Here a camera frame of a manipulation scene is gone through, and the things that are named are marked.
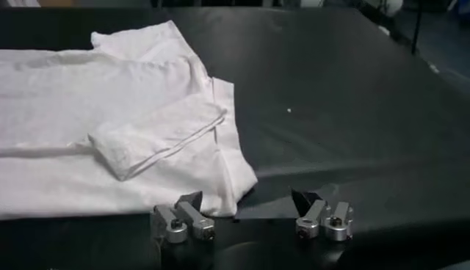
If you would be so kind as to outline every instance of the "black surface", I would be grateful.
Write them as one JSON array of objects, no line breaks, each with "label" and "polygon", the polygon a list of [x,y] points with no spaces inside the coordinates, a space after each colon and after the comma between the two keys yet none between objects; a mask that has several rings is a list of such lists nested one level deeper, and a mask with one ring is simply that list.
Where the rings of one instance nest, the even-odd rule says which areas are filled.
[{"label": "black surface", "polygon": [[[399,249],[435,233],[466,234],[469,100],[354,10],[2,10],[0,48],[87,49],[92,31],[168,19],[211,76],[235,83],[243,153],[260,180],[240,207],[331,184],[329,198],[355,206],[355,235],[369,244]],[[99,263],[115,254],[116,269],[145,269],[151,259],[136,252],[146,248],[146,219],[4,222],[1,255],[17,263],[79,256],[106,269]],[[112,228],[106,238],[104,227]],[[400,268],[462,259],[436,256]]]}]

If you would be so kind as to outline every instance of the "metal clamp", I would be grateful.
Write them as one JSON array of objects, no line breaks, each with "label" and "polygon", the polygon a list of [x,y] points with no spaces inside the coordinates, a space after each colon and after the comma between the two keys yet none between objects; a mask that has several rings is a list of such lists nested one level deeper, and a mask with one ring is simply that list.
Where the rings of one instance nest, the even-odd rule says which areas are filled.
[{"label": "metal clamp", "polygon": [[318,236],[319,225],[324,216],[330,216],[330,206],[324,200],[315,200],[307,214],[295,221],[295,231],[301,239],[312,239]]},{"label": "metal clamp", "polygon": [[153,237],[164,238],[172,244],[186,241],[188,236],[187,225],[177,219],[167,206],[157,205],[151,212],[151,232]]},{"label": "metal clamp", "polygon": [[323,222],[325,236],[331,241],[346,241],[352,238],[351,222],[353,208],[347,202],[338,202],[334,215],[328,216]]},{"label": "metal clamp", "polygon": [[189,202],[177,202],[176,214],[192,227],[192,233],[197,239],[205,241],[214,239],[214,220],[201,215]]}]

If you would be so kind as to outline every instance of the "folded shirt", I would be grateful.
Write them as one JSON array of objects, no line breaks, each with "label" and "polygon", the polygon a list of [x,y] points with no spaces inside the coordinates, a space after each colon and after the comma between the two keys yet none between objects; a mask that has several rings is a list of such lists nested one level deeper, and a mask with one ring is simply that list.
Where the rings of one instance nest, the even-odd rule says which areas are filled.
[{"label": "folded shirt", "polygon": [[0,120],[0,219],[141,213],[194,191],[205,214],[236,213],[256,177],[234,86],[207,76],[173,23],[146,29],[93,34],[93,51],[0,51],[15,74],[0,103],[20,104]]}]

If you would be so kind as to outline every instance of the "black tabletop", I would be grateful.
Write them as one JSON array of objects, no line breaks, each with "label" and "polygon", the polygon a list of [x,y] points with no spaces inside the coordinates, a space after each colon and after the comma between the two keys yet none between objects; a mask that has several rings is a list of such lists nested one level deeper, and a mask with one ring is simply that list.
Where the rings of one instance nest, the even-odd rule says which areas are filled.
[{"label": "black tabletop", "polygon": [[[285,197],[289,187],[319,189],[355,206],[357,236],[410,238],[469,225],[468,97],[355,10],[1,10],[0,48],[88,49],[92,31],[170,19],[209,75],[235,83],[242,150],[259,179],[240,207]],[[0,240],[19,239],[12,252],[68,239],[69,253],[112,245],[119,256],[120,241],[143,238],[147,222],[2,222]],[[108,226],[121,236],[99,236]],[[74,246],[76,238],[85,244]],[[132,262],[147,259],[141,252]]]}]

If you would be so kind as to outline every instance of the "black cable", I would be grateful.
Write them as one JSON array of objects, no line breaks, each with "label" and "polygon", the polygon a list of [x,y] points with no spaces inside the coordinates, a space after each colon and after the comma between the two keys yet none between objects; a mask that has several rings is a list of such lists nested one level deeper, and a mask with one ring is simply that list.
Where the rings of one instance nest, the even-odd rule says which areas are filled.
[{"label": "black cable", "polygon": [[423,0],[418,0],[418,15],[416,17],[416,27],[414,29],[413,42],[411,43],[411,54],[416,53],[416,43],[418,42],[419,27],[421,25],[421,16],[423,13]]}]

